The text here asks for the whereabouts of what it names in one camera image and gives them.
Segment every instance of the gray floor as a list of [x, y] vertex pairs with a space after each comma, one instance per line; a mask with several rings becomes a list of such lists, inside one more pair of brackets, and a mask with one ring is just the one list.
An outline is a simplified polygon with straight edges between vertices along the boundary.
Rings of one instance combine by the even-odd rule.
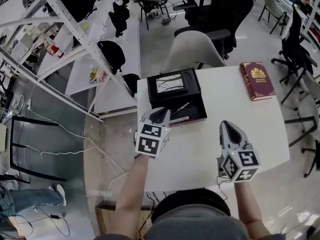
[[[181, 0], [170, 0], [172, 3]], [[281, 100], [290, 88], [279, 83], [279, 80], [286, 74], [285, 67], [272, 64], [272, 58], [280, 57], [278, 52], [281, 50], [280, 27], [277, 27], [272, 35], [269, 34], [274, 26], [275, 19], [271, 17], [267, 22], [267, 14], [258, 22], [259, 15], [263, 9], [264, 0], [256, 0], [250, 14], [245, 18], [236, 32], [237, 48], [226, 60], [228, 66], [237, 66], [242, 62], [263, 62], [268, 75], [271, 78], [278, 100]], [[150, 30], [147, 30], [146, 22], [140, 23], [140, 49], [141, 49], [141, 75], [143, 78], [157, 75], [169, 54], [170, 47], [174, 41], [174, 31], [187, 27], [188, 23], [183, 14], [177, 15], [176, 19], [169, 25], [163, 26], [161, 18], [149, 22]], [[320, 62], [319, 52], [314, 51], [308, 43], [302, 45], [310, 52], [311, 57]], [[314, 75], [318, 75], [320, 70], [314, 68]], [[286, 103], [281, 106], [283, 119], [297, 118], [297, 113], [292, 110], [299, 104], [299, 94], [295, 91]], [[89, 124], [86, 129], [97, 127]], [[108, 118], [100, 125], [97, 135], [101, 142], [101, 147], [114, 159], [126, 172], [133, 162], [132, 134], [137, 127], [137, 114], [117, 116]], [[296, 139], [302, 127], [300, 124], [287, 125], [288, 142]], [[311, 154], [301, 154], [301, 147], [312, 147], [314, 143], [306, 139], [301, 143], [290, 148], [290, 160], [263, 173], [258, 174], [252, 181], [252, 189], [260, 204], [263, 221], [272, 233], [289, 232], [287, 239], [299, 240], [302, 234], [320, 217], [320, 189], [319, 172], [313, 171], [308, 179], [303, 175], [306, 168], [313, 159]], [[88, 199], [91, 202], [90, 210], [104, 198], [115, 200], [124, 183], [123, 179], [115, 180], [113, 170], [102, 158], [91, 159], [88, 162], [91, 185]], [[214, 186], [212, 190], [223, 195]], [[232, 185], [222, 184], [221, 188], [228, 196], [226, 201], [233, 216], [237, 217], [237, 205], [235, 193]]]
[[[61, 79], [61, 77], [67, 77], [70, 69], [70, 67], [62, 68], [60, 70], [60, 76], [53, 74], [49, 78], [48, 83], [63, 91], [67, 82]], [[37, 86], [34, 88], [34, 85], [26, 79], [19, 78], [14, 88], [15, 95], [19, 96], [19, 94], [23, 94], [26, 100], [28, 100], [32, 94], [31, 109], [33, 111], [57, 121], [75, 134], [83, 135], [85, 123], [85, 115], [83, 113], [61, 102], [41, 88]], [[87, 92], [83, 92], [73, 98], [79, 103], [86, 105], [87, 96]], [[39, 118], [31, 111], [26, 112], [26, 117], [42, 120], [42, 118]], [[14, 141], [21, 145], [30, 145], [41, 151], [54, 153], [77, 152], [81, 151], [84, 146], [83, 139], [70, 135], [59, 126], [43, 126], [29, 123], [17, 124], [14, 127]], [[68, 205], [58, 207], [45, 206], [43, 210], [49, 215], [63, 216], [66, 219], [70, 226], [71, 234], [69, 239], [93, 239], [95, 235], [89, 216], [84, 183], [83, 153], [68, 155], [43, 154], [43, 158], [41, 158], [40, 153], [27, 148], [25, 150], [24, 160], [24, 150], [19, 148], [14, 157], [21, 167], [25, 167], [26, 161], [26, 166], [29, 170], [67, 179], [67, 182], [63, 182], [62, 186], [65, 189]], [[27, 179], [24, 173], [21, 173], [21, 177]], [[30, 181], [30, 185], [20, 184], [20, 189], [46, 189], [50, 185], [55, 187], [61, 183], [34, 176], [30, 177]], [[29, 221], [35, 221], [45, 217], [41, 211], [36, 213], [32, 208], [21, 212], [20, 215]], [[21, 217], [17, 217], [17, 220], [20, 223], [25, 222]], [[62, 219], [55, 220], [55, 222], [63, 233], [68, 233], [67, 227]], [[34, 232], [28, 239], [65, 239], [50, 219], [33, 222], [32, 226]], [[19, 228], [23, 235], [31, 232], [28, 224], [20, 224]]]

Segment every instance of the black box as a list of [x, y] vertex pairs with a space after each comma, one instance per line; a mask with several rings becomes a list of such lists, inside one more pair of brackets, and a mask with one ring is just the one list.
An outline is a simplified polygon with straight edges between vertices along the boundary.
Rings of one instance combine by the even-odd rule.
[[[207, 118], [201, 87], [194, 69], [185, 69], [147, 78], [151, 107], [171, 110], [170, 120], [189, 117], [188, 121]], [[183, 105], [185, 108], [175, 113]]]

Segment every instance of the white desk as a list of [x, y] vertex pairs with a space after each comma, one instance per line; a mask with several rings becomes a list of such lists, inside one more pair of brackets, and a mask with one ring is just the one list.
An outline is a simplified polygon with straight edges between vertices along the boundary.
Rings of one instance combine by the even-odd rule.
[[[287, 34], [290, 30], [290, 27], [292, 25], [292, 12], [293, 12], [292, 4], [293, 3], [290, 0], [277, 0], [277, 1], [279, 2], [279, 6], [285, 12], [287, 12], [287, 16], [289, 17], [289, 20], [287, 21], [286, 27], [284, 28], [284, 31], [281, 36], [281, 39], [284, 39], [287, 36]], [[304, 25], [304, 23], [308, 17], [301, 10], [297, 10], [297, 12], [301, 17], [301, 28], [302, 28], [302, 26]]]
[[[245, 131], [266, 171], [289, 160], [289, 146], [279, 103], [251, 101], [238, 66], [196, 71], [207, 119], [171, 128], [170, 141], [150, 159], [145, 191], [177, 191], [217, 184], [221, 155], [219, 126], [228, 120]], [[137, 84], [138, 120], [151, 109], [147, 79]]]

